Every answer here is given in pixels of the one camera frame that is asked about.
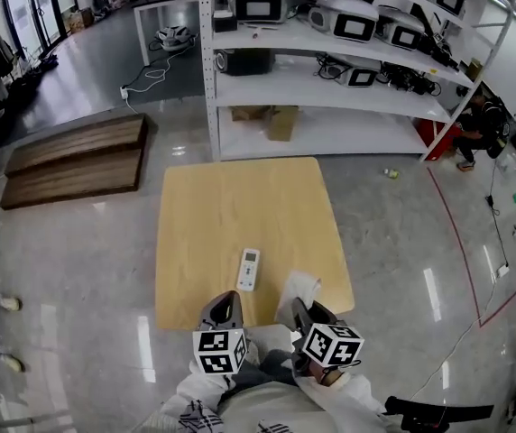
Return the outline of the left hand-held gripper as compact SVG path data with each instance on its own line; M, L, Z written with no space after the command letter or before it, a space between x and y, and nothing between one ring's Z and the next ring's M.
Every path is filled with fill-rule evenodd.
M192 333L198 368L207 375L235 375L247 354L240 295L224 292L201 310L198 328Z

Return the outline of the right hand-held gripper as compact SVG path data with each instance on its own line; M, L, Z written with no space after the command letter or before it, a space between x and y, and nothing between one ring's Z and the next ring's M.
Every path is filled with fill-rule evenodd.
M301 298L291 303L294 339L291 361L297 373L306 373L311 363L322 369L347 368L360 364L364 338L354 327L335 324L336 316L319 302L309 309Z

